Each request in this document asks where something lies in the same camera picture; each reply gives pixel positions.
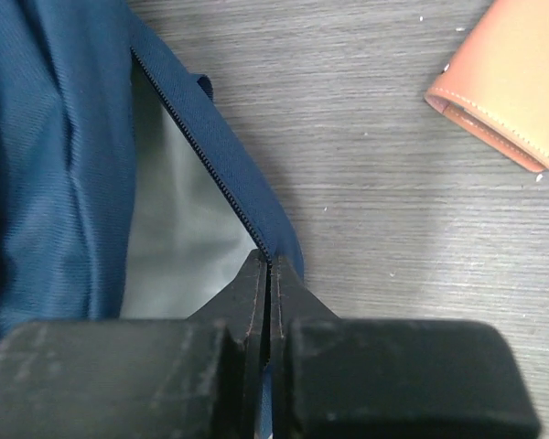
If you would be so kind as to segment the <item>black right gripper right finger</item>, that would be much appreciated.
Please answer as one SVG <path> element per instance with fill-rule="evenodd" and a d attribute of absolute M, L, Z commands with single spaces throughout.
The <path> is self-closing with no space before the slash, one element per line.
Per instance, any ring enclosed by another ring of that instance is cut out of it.
<path fill-rule="evenodd" d="M 341 318 L 292 264 L 270 274 L 277 438 L 536 438 L 511 348 L 479 321 Z"/>

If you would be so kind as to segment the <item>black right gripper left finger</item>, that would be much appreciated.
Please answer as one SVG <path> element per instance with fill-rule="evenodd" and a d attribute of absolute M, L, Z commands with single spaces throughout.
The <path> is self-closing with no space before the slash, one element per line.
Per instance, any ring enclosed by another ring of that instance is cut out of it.
<path fill-rule="evenodd" d="M 0 341 L 0 438 L 257 438 L 268 263 L 185 319 L 31 321 Z"/>

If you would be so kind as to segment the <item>navy blue student backpack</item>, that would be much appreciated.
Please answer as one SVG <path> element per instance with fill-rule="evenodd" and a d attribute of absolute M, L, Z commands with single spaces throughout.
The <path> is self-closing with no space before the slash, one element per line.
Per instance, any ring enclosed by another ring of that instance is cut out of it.
<path fill-rule="evenodd" d="M 0 341 L 31 321 L 185 319 L 296 232 L 189 72 L 124 1 L 0 1 Z"/>

